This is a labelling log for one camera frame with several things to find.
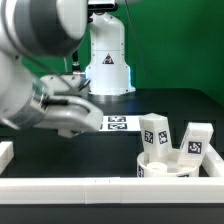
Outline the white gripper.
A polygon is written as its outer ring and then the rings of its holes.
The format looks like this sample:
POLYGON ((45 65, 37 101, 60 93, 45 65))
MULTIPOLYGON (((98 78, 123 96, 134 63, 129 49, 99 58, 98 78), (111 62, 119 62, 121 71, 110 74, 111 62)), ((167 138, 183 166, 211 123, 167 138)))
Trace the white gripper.
POLYGON ((36 128, 54 129, 72 138, 78 133, 97 132, 103 121, 103 111, 77 96, 51 96, 43 101, 45 115, 36 128))

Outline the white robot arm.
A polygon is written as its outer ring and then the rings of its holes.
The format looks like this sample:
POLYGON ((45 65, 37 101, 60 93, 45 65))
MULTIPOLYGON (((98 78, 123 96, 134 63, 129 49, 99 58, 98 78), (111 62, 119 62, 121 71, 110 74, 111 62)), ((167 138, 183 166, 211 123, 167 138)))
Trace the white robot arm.
POLYGON ((103 112, 86 100, 135 92, 125 62, 123 24, 111 13, 120 0, 0 0, 0 123, 54 129, 73 137, 100 129, 103 112), (21 59, 73 55, 86 33, 91 61, 84 72, 35 77, 21 59))

